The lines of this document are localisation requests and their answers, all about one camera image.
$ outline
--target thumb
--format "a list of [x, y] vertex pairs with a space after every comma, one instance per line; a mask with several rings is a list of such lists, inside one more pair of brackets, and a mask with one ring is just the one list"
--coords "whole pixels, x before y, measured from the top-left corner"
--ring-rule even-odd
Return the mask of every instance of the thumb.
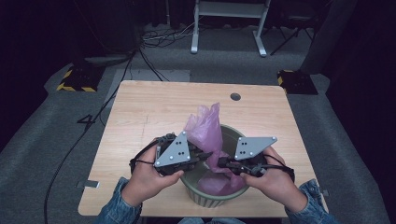
[[164, 187], [169, 187], [171, 185], [176, 184], [176, 182], [183, 176], [184, 172], [183, 171], [177, 171], [176, 173], [172, 175], [166, 175], [161, 177], [161, 180], [163, 182]]
[[245, 183], [247, 185], [249, 185], [249, 186], [251, 186], [251, 187], [253, 187], [255, 189], [257, 189], [258, 186], [260, 185], [260, 182], [259, 182], [260, 180], [257, 177], [254, 177], [252, 175], [248, 175], [248, 174], [245, 174], [245, 173], [242, 173], [241, 177], [245, 180]]

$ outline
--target pink plastic bag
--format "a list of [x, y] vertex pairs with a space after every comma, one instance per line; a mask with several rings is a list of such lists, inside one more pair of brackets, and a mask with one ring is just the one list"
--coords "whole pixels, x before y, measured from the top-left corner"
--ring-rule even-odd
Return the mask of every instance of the pink plastic bag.
[[213, 104], [210, 109], [200, 105], [197, 116], [190, 115], [184, 130], [191, 143], [203, 152], [213, 152], [206, 161], [210, 170], [198, 181], [200, 191], [222, 196], [235, 193], [245, 186], [242, 177], [234, 175], [228, 168], [218, 167], [219, 157], [228, 156], [221, 150], [223, 142], [219, 122], [219, 103]]

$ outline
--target person's left hand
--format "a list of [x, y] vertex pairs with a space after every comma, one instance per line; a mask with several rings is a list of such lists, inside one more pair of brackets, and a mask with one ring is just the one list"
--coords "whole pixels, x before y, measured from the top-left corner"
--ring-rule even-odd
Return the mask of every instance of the person's left hand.
[[[139, 160], [154, 162], [157, 145], [146, 151]], [[178, 171], [172, 175], [160, 176], [152, 164], [139, 161], [134, 168], [131, 179], [122, 190], [122, 199], [131, 206], [138, 206], [146, 199], [157, 195], [162, 189], [167, 188], [176, 182], [183, 175], [183, 171]]]

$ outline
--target white rack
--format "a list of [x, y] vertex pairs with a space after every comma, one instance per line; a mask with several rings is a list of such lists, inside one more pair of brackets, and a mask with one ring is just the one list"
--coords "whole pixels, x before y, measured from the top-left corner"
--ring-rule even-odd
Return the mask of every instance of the white rack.
[[198, 22], [200, 16], [221, 16], [221, 17], [242, 17], [242, 18], [260, 18], [259, 30], [253, 31], [257, 48], [262, 57], [267, 55], [262, 39], [262, 27], [267, 17], [268, 8], [271, 0], [266, 0], [264, 4], [245, 4], [245, 3], [225, 3], [225, 2], [206, 2], [195, 1], [194, 13], [194, 32], [192, 35], [191, 53], [198, 52]]

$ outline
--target person's right hand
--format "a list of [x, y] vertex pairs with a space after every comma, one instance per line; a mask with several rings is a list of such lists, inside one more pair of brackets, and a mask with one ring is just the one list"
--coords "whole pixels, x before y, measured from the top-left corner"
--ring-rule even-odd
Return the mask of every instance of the person's right hand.
[[178, 171], [172, 175], [160, 176], [152, 165], [155, 161], [156, 147], [157, 145], [151, 147], [139, 158], [131, 179], [121, 192], [122, 199], [131, 206], [138, 206], [161, 190], [176, 184], [184, 174], [183, 171]]
[[[283, 158], [272, 147], [265, 149], [263, 154], [273, 156], [285, 164]], [[281, 165], [270, 157], [265, 157], [265, 159], [268, 164]], [[259, 189], [268, 198], [284, 204], [293, 213], [300, 212], [306, 207], [306, 196], [294, 185], [290, 176], [279, 169], [267, 169], [262, 177], [245, 173], [242, 173], [241, 176], [247, 185]]]

